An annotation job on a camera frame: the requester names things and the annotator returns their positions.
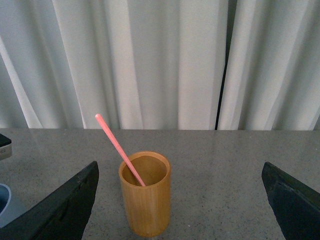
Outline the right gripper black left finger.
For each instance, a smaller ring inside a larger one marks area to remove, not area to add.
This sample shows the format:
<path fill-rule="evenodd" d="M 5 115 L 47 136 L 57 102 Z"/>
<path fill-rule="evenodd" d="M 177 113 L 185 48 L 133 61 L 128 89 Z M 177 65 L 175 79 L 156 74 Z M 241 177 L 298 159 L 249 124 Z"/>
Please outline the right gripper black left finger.
<path fill-rule="evenodd" d="M 80 240 L 92 213 L 99 167 L 91 162 L 30 210 L 1 228 L 2 240 Z"/>

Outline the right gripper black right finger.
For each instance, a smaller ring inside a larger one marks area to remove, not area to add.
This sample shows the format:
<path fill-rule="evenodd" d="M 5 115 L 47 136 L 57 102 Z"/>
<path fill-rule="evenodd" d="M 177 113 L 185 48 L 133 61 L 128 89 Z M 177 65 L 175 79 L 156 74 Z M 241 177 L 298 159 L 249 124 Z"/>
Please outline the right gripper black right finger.
<path fill-rule="evenodd" d="M 287 240 L 320 238 L 320 193 L 265 162 L 261 178 L 268 203 Z"/>

